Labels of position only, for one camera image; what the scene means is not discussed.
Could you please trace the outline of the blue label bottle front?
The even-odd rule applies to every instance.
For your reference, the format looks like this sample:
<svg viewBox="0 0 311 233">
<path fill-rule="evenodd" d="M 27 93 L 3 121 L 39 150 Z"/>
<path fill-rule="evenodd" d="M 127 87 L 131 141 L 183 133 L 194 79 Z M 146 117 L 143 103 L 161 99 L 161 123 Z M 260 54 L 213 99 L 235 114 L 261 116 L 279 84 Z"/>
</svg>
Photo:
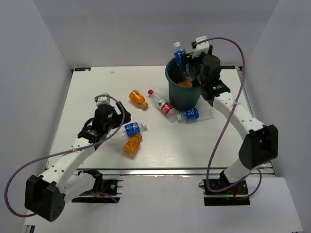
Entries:
<svg viewBox="0 0 311 233">
<path fill-rule="evenodd" d="M 179 41 L 173 43 L 175 52 L 174 52 L 174 58 L 176 61 L 176 64 L 179 68 L 179 71 L 181 73 L 181 76 L 183 78 L 183 81 L 185 82 L 193 82 L 193 76 L 190 73 L 190 66 L 189 64 L 182 61 L 182 56 L 186 55 L 186 50 L 181 47 L 181 44 Z"/>
</svg>

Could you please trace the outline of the blue label bottle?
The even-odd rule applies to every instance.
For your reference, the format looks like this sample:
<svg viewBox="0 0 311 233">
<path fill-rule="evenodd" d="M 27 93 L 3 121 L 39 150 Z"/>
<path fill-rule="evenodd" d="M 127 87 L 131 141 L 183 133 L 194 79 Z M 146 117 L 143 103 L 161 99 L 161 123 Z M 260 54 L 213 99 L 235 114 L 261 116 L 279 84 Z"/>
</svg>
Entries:
<svg viewBox="0 0 311 233">
<path fill-rule="evenodd" d="M 176 120 L 181 123 L 195 123 L 199 121 L 210 120 L 214 118 L 213 108 L 194 107 L 180 112 L 176 115 Z"/>
<path fill-rule="evenodd" d="M 130 137 L 144 132 L 147 130 L 148 125 L 146 123 L 129 123 L 124 125 L 113 137 L 111 140 L 114 143 L 119 143 L 123 141 L 127 141 Z"/>
<path fill-rule="evenodd" d="M 179 68 L 179 71 L 181 73 L 181 76 L 183 78 L 183 81 L 185 82 L 193 82 L 193 76 L 190 73 L 190 66 L 189 64 L 182 61 L 182 56 L 186 55 L 186 50 L 181 47 L 181 44 L 179 41 L 173 43 L 175 52 L 174 52 L 174 58 L 176 61 L 176 64 Z"/>
</svg>

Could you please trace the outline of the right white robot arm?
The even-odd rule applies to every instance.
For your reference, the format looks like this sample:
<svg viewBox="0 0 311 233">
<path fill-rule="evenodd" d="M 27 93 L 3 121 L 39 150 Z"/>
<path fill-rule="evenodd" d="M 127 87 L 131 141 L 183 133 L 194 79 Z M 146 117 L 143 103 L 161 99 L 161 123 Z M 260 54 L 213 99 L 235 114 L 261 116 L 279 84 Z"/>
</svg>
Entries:
<svg viewBox="0 0 311 233">
<path fill-rule="evenodd" d="M 204 100 L 227 119 L 225 125 L 231 124 L 243 140 L 238 159 L 220 174 L 220 188 L 208 187 L 212 193 L 232 193 L 251 171 L 277 158 L 278 129 L 257 120 L 238 103 L 238 97 L 221 80 L 221 61 L 211 49 L 199 54 L 183 53 L 180 67 L 192 71 Z"/>
</svg>

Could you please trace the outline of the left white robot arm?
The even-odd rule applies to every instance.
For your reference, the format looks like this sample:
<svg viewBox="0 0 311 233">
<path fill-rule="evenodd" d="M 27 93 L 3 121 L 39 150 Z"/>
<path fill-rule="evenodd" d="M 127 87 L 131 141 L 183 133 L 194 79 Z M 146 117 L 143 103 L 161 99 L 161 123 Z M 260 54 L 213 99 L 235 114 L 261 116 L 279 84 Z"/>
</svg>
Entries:
<svg viewBox="0 0 311 233">
<path fill-rule="evenodd" d="M 55 221 L 65 205 L 81 194 L 97 194 L 103 188 L 103 175 L 87 168 L 73 178 L 74 171 L 92 155 L 107 138 L 108 133 L 131 120 L 131 114 L 121 102 L 98 104 L 94 117 L 87 120 L 78 133 L 68 154 L 63 155 L 39 176 L 32 175 L 26 182 L 25 207 L 49 222 Z"/>
</svg>

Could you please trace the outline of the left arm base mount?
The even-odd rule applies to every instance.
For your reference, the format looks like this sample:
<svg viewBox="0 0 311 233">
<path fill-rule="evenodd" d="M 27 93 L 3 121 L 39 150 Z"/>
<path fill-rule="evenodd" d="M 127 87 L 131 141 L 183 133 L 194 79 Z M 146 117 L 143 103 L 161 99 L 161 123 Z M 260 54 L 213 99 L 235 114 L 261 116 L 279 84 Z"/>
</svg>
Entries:
<svg viewBox="0 0 311 233">
<path fill-rule="evenodd" d="M 104 175 L 100 171 L 89 169 L 76 172 L 76 176 L 91 175 L 93 188 L 84 191 L 82 195 L 74 198 L 72 203 L 118 203 L 123 189 L 123 180 Z"/>
</svg>

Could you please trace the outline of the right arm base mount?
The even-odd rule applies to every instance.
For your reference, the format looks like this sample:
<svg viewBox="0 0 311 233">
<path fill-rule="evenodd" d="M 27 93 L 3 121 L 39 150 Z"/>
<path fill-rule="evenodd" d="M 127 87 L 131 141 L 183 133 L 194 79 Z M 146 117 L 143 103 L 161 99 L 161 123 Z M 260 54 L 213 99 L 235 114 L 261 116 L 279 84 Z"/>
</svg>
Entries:
<svg viewBox="0 0 311 233">
<path fill-rule="evenodd" d="M 249 206 L 249 192 L 246 181 L 242 181 L 222 192 L 211 192 L 207 188 L 207 180 L 203 179 L 198 187 L 203 190 L 205 206 Z"/>
</svg>

